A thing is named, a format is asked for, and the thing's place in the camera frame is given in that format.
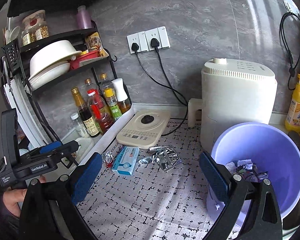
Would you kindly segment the person's left hand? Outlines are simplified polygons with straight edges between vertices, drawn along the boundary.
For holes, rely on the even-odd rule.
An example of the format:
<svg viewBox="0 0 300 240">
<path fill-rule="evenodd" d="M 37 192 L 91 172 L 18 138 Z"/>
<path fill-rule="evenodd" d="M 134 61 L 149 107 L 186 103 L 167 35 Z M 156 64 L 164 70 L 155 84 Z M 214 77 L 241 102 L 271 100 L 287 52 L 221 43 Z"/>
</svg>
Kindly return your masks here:
<svg viewBox="0 0 300 240">
<path fill-rule="evenodd" d="M 27 189 L 9 189 L 4 192 L 2 197 L 3 204 L 14 217 L 20 217 L 21 209 L 19 203 L 24 201 L 26 193 Z"/>
</svg>

